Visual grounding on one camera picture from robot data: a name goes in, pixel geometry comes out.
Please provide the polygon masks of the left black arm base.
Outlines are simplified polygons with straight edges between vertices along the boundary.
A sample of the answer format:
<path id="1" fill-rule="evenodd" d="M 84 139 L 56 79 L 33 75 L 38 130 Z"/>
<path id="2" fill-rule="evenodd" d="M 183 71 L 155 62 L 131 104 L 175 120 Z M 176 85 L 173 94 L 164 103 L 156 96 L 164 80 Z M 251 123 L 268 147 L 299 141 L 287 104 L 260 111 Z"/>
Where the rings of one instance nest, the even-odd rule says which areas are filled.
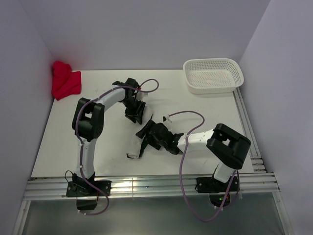
<path id="1" fill-rule="evenodd" d="M 91 212 L 97 204 L 100 196 L 109 196 L 111 192 L 111 181 L 95 180 L 93 174 L 86 183 L 83 178 L 76 173 L 67 170 L 65 172 L 65 180 L 67 182 L 66 197 L 76 198 L 76 208 L 79 211 Z"/>

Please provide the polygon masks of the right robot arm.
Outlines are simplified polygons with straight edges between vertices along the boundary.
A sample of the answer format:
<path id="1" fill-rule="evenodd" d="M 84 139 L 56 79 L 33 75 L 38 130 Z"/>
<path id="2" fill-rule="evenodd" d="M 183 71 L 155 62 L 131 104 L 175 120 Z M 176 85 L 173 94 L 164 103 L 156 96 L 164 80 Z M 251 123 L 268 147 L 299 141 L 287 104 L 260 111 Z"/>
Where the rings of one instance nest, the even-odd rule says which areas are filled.
<path id="1" fill-rule="evenodd" d="M 135 135 L 142 141 L 140 157 L 148 145 L 156 150 L 165 148 L 173 155 L 182 155 L 184 151 L 213 153 L 221 162 L 211 180 L 212 187 L 218 191 L 228 186 L 228 180 L 235 170 L 242 169 L 251 146 L 251 141 L 247 137 L 222 123 L 217 124 L 212 130 L 188 135 L 174 134 L 163 123 L 150 120 Z"/>

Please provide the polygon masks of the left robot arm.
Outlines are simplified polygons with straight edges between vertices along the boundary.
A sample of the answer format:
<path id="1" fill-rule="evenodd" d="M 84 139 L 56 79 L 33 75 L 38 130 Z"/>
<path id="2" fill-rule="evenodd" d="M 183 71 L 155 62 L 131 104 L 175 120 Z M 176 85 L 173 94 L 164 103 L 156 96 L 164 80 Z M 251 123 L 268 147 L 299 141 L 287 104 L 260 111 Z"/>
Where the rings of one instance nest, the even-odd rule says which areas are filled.
<path id="1" fill-rule="evenodd" d="M 72 174 L 72 181 L 78 185 L 83 195 L 95 191 L 94 152 L 98 137 L 104 128 L 104 114 L 116 103 L 123 103 L 125 117 L 133 123 L 142 124 L 145 102 L 137 99 L 140 85 L 132 78 L 125 83 L 115 81 L 110 90 L 90 100 L 79 99 L 72 121 L 72 129 L 78 138 L 80 153 L 78 166 Z"/>

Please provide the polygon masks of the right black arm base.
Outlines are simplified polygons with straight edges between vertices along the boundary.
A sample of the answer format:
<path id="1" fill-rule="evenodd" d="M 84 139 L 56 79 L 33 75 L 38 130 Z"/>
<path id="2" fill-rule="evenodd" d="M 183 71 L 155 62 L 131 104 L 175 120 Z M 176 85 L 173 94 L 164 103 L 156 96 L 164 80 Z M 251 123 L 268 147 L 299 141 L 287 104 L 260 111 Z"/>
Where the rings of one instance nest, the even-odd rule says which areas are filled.
<path id="1" fill-rule="evenodd" d="M 218 193 L 225 193 L 230 183 L 230 179 L 226 183 L 222 183 L 216 180 L 213 177 L 198 177 L 196 178 L 195 190 L 198 193 L 209 193 L 209 199 L 213 206 L 220 207 L 223 201 L 224 196 L 218 195 Z M 226 197 L 224 207 L 227 207 L 231 204 L 231 192 L 236 192 L 235 198 L 238 196 L 240 183 L 238 177 L 235 176 L 229 189 L 229 193 Z"/>

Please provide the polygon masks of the white printed t-shirt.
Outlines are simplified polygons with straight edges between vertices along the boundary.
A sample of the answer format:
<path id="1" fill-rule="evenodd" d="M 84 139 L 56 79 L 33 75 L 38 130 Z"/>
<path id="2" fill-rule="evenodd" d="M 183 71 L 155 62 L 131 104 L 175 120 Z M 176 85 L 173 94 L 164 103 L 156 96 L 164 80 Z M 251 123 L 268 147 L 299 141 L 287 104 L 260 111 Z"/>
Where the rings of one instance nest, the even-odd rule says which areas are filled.
<path id="1" fill-rule="evenodd" d="M 154 114 L 153 110 L 149 106 L 146 106 L 144 109 L 144 112 L 143 112 L 142 124 L 138 124 L 134 128 L 134 131 L 132 133 L 132 138 L 128 142 L 129 145 L 128 145 L 127 150 L 126 150 L 127 158 L 129 158 L 129 159 L 139 159 L 140 158 L 139 155 L 140 155 L 141 144 L 143 142 L 143 139 L 138 137 L 136 135 L 136 133 L 145 127 L 145 125 L 148 123 L 148 121 L 152 119 L 153 114 Z"/>

